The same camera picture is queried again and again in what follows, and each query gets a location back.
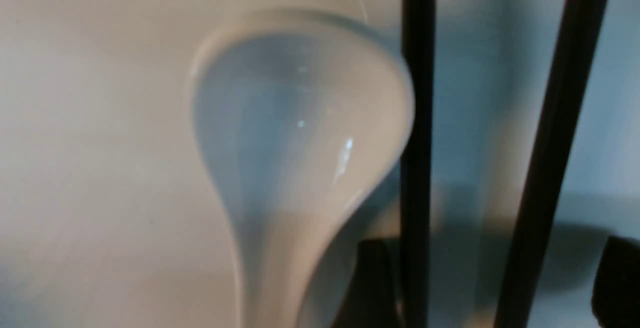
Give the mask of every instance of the metal rod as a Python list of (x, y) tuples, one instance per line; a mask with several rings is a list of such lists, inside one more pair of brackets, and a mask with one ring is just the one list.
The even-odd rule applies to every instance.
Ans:
[(566, 0), (495, 328), (527, 325), (606, 5), (607, 0)]
[(426, 328), (432, 172), (436, 0), (402, 0), (402, 52), (413, 79), (415, 119), (400, 162), (400, 273), (406, 328)]

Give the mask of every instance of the dark object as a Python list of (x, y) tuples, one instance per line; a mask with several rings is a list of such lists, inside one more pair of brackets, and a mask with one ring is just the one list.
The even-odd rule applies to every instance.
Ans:
[(606, 4), (607, 0), (566, 0), (502, 282), (496, 328), (527, 325)]
[(640, 326), (640, 241), (609, 237), (591, 298), (603, 328)]
[(402, 0), (402, 52), (415, 119), (400, 160), (400, 276), (406, 328), (426, 328), (436, 0)]
[[(496, 225), (508, 226), (495, 222)], [(451, 245), (457, 239), (469, 234), (469, 226), (445, 227), (431, 237), (434, 245)], [(589, 225), (564, 223), (557, 221), (549, 240), (546, 253), (544, 279), (537, 285), (538, 294), (563, 294), (592, 284), (592, 267), (598, 264), (602, 247), (611, 232)], [(480, 236), (482, 248), (478, 253), (478, 269), (475, 285), (475, 307), (477, 311), (487, 311), (496, 305), (500, 294), (500, 282), (503, 279), (504, 264), (509, 253), (511, 233), (499, 229), (483, 229), (475, 234)]]
[(400, 328), (387, 245), (381, 240), (358, 244), (352, 281), (331, 328)]

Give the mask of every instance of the white surface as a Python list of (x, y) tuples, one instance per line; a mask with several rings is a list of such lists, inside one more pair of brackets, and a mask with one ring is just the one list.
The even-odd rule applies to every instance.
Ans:
[(0, 0), (0, 325), (232, 326), (184, 134), (211, 0)]
[(194, 140), (237, 237), (240, 325), (295, 328), (323, 252), (405, 147), (409, 73), (366, 27), (291, 10), (222, 25), (191, 71)]

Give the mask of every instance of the black wire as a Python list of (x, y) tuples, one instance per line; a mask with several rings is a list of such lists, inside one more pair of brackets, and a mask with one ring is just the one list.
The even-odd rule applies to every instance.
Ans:
[(400, 273), (406, 328), (426, 328), (436, 0), (402, 0), (402, 52), (415, 119), (400, 162)]

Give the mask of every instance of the black rod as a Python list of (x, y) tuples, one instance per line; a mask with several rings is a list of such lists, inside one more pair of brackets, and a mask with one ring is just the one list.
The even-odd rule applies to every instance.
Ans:
[(566, 0), (498, 302), (495, 328), (527, 325), (607, 0)]
[(413, 130), (400, 160), (400, 274), (406, 328), (426, 328), (428, 323), (435, 3), (402, 0), (402, 52), (415, 94)]

